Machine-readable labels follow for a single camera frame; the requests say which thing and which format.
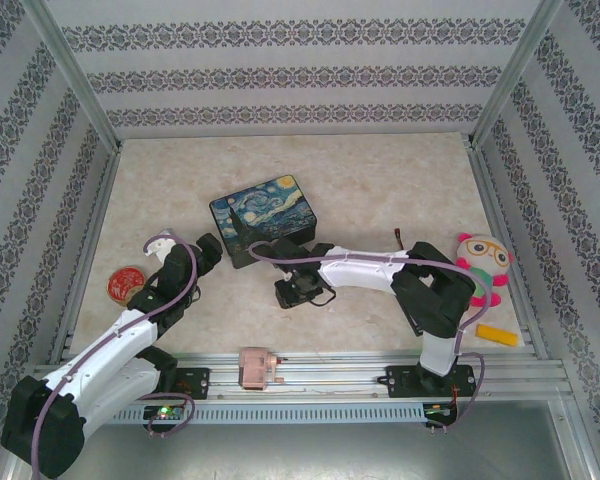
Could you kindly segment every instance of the stuffed toy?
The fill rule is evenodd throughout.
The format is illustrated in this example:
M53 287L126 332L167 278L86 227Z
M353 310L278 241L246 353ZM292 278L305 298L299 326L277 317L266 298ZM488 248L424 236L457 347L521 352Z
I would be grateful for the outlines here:
M497 239L489 235L458 235L458 258L456 265L466 268L479 276L489 288L503 287L509 282L507 271L513 255ZM476 290L471 297L471 305L482 307L487 301L484 289L476 284ZM491 293L491 307L500 305L502 298L495 292Z

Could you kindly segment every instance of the patterned wallpaper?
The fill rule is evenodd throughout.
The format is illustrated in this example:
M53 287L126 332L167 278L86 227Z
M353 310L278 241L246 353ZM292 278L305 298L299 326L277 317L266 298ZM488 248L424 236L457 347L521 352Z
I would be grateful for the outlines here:
M50 355L109 153L17 0L0 0L0 434Z
M483 153L600 463L600 2L561 7Z
M48 5L120 138L148 138L469 133L537 3Z

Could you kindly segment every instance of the plush doll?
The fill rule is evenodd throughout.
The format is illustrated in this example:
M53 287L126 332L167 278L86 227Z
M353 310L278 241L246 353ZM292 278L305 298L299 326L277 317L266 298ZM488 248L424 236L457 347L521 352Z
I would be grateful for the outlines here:
M509 281L507 271L513 255L507 252L504 245L489 235L458 235L458 258L456 265L466 268L479 276L489 288L503 287ZM476 291L471 297L471 305L482 307L487 301L484 289L476 284ZM497 293L491 293L491 306L500 305L502 298Z

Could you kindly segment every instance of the pink plush toy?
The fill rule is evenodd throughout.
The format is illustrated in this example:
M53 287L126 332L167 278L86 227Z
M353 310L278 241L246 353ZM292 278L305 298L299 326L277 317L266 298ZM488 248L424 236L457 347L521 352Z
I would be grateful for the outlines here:
M478 275L489 288L503 287L509 282L507 271L513 255L507 252L504 245L489 235L458 235L458 258L456 265L466 268ZM486 302L484 289L476 284L476 291L471 297L471 305L482 307ZM491 293L491 306L500 305L502 298L497 293Z

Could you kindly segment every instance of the starry night box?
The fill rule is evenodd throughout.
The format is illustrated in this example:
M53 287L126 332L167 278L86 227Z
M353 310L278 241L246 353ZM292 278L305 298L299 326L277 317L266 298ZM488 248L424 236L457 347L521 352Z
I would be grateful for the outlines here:
M249 245L287 237L300 245L316 235L314 215L292 175L214 200L209 204L234 268L255 263Z

